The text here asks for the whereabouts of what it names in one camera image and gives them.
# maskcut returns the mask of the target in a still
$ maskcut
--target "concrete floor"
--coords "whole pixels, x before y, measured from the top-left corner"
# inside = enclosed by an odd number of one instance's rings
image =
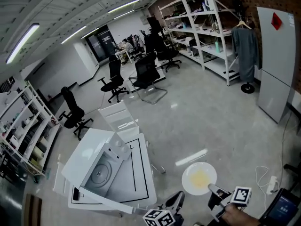
[[[253,194],[245,212],[258,217],[264,211],[263,193],[255,180],[257,165],[269,168],[261,184],[269,182],[270,176],[280,179],[281,141],[288,115],[277,125],[257,105],[259,88],[255,93],[244,94],[240,90],[242,82],[234,81],[227,86],[224,79],[209,70],[203,71],[199,64],[185,58],[181,68],[171,68],[166,80],[157,83],[168,90],[168,94],[156,105],[141,101],[135,93],[122,95],[129,111],[151,142],[153,154],[150,157],[159,161],[166,174],[155,176],[158,200],[183,190],[181,179],[184,170],[196,161],[206,161],[217,171],[217,185],[232,191],[235,186],[251,187]],[[127,64],[122,73],[128,73],[133,65]],[[103,66],[95,78],[82,87],[75,87],[73,93],[78,105],[87,113],[85,118],[93,118],[91,125],[96,129],[110,129],[98,108],[109,106],[107,99],[111,93],[100,91],[101,82],[97,79],[109,77],[108,65]],[[67,110],[66,104],[58,114]],[[297,165],[301,151],[300,137],[296,135],[297,118],[293,114],[285,135],[284,163]],[[53,145],[49,158],[49,177],[42,178],[38,185],[28,180],[27,191],[43,199],[43,226],[109,226],[144,225],[140,216],[126,215],[123,218],[106,216],[95,212],[69,209],[67,199],[52,192],[57,157],[66,163],[79,141],[73,130],[63,128]],[[202,149],[207,155],[182,166],[175,163]],[[259,176],[264,171],[258,170]],[[288,188],[293,177],[284,171],[282,187]],[[268,196],[267,205],[275,195]],[[210,194],[193,196],[186,193],[181,214],[184,225],[191,226],[195,221],[208,224],[212,217],[207,206]]]

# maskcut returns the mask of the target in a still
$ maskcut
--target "white table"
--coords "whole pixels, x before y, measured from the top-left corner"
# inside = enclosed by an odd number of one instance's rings
[[[161,63],[160,61],[158,60],[158,58],[155,59],[155,65],[156,65],[156,69],[160,75],[160,78],[156,79],[154,82],[156,83],[157,81],[159,80],[162,80],[165,78],[165,74],[164,74],[164,71],[162,70],[162,67],[161,67]],[[134,69],[132,71],[132,73],[129,75],[129,77],[136,77],[137,76],[137,71],[136,69]],[[131,92],[135,92],[135,88],[133,87],[131,81],[129,80],[129,78],[126,78],[126,83],[127,83],[127,87],[130,89]]]
[[[132,150],[132,154],[121,167],[110,186],[107,198],[126,205],[141,208],[153,205],[157,201],[149,157],[144,135],[138,134],[122,138]],[[70,186],[68,207],[82,210],[114,210],[82,193],[79,200],[73,200],[74,186]]]
[[[118,51],[118,52],[116,52],[115,53],[115,55],[121,60],[122,59],[122,57],[121,57],[121,55],[122,54],[124,54],[124,53],[126,53],[127,54],[127,56],[128,56],[128,59],[130,60],[130,62],[131,63],[133,63],[133,61],[131,60],[131,57],[130,57],[130,55],[128,54],[128,52],[127,52],[127,49],[125,48],[124,50],[122,50],[122,51]]]

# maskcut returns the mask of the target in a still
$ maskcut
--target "office chair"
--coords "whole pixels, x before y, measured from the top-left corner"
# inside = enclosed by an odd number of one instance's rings
[[[165,72],[167,72],[171,66],[177,66],[178,68],[180,68],[180,66],[176,64],[176,62],[182,63],[182,61],[173,60],[173,58],[179,54],[179,51],[166,48],[163,42],[163,38],[159,35],[153,35],[152,39],[154,40],[154,49],[157,52],[158,60],[168,60],[166,64],[162,65],[162,67],[166,66]]]
[[[82,118],[85,115],[85,112],[83,109],[79,108],[79,106],[76,104],[76,101],[74,99],[74,96],[72,94],[72,92],[67,88],[67,87],[63,87],[61,90],[61,93],[70,109],[70,112],[66,115],[64,111],[58,118],[59,121],[62,120],[63,117],[67,118],[67,120],[64,123],[64,126],[66,128],[73,128],[73,127],[77,127],[75,129],[75,131],[73,132],[76,135],[76,132],[78,131],[78,135],[77,138],[79,139],[79,141],[81,140],[80,138],[80,133],[81,131],[86,128],[89,129],[90,127],[87,127],[86,124],[89,121],[93,120],[90,118],[86,121],[84,121]]]
[[[142,59],[139,59],[135,63],[135,67],[137,70],[137,77],[129,77],[129,80],[132,86],[135,88],[135,91],[137,92],[139,98],[142,101],[145,101],[152,105],[156,104],[160,99],[162,99],[167,94],[166,89],[161,89],[154,85],[154,81],[160,78],[160,75],[156,69],[155,58],[156,58],[156,54],[154,52],[151,52],[148,53]],[[142,99],[142,97],[139,95],[136,89],[136,87],[147,89],[151,84],[153,85],[154,89],[165,91],[165,93],[154,102]]]
[[[301,184],[301,162],[298,164],[298,167],[293,167],[289,164],[285,164],[283,168],[294,172],[298,176],[294,184],[289,189],[289,192],[291,192],[297,186],[298,183]]]
[[[111,82],[106,83],[104,81],[104,77],[99,79],[98,81],[102,81],[104,83],[104,86],[100,89],[103,92],[112,92],[112,96],[110,99],[108,99],[108,102],[111,103],[111,99],[113,97],[117,97],[117,102],[119,101],[119,94],[121,93],[127,93],[129,94],[130,92],[125,90],[125,87],[119,88],[119,86],[122,86],[123,84],[123,78],[120,75],[120,68],[121,68],[121,60],[117,59],[115,55],[111,55],[109,57],[109,67],[110,67],[110,80]]]

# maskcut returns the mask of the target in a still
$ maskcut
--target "hanging clothes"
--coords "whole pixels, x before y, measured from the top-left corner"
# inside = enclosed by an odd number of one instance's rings
[[[239,75],[242,81],[254,81],[255,67],[261,69],[260,54],[256,34],[251,29],[233,28],[232,47],[235,57],[238,55]]]

